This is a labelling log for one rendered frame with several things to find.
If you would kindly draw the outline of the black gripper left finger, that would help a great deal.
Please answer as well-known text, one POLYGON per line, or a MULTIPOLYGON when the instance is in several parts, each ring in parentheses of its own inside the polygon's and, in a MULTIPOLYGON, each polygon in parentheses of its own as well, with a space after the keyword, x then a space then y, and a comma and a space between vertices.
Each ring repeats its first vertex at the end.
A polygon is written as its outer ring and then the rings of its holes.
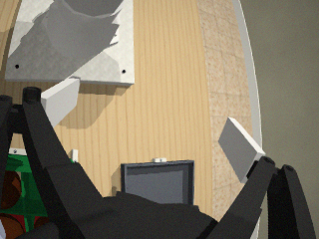
POLYGON ((49 221, 64 215, 76 239, 142 239, 108 205, 82 165, 72 163, 54 131, 77 105, 80 80, 72 76, 43 93, 26 87, 22 105, 0 96, 0 209, 11 140, 19 133, 49 221))

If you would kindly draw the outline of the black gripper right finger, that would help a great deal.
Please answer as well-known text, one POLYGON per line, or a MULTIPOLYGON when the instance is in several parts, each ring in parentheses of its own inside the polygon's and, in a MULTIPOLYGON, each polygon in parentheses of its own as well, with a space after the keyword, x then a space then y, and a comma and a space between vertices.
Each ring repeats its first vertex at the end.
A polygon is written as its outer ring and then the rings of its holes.
POLYGON ((227 118, 218 143, 240 183, 245 184, 206 239, 250 239, 266 191, 268 239, 316 239, 306 198, 292 166, 275 167, 233 118, 227 118))

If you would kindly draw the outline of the green plastic bottle crate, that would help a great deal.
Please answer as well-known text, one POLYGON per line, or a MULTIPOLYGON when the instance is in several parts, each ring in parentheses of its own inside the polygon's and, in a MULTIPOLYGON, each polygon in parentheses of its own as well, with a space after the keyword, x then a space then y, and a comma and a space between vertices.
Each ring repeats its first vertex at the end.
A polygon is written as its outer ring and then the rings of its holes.
POLYGON ((0 210, 0 213, 24 215, 26 232, 34 229, 35 216, 48 217, 28 164, 27 155, 8 154, 5 170, 21 172, 22 194, 13 207, 0 210))

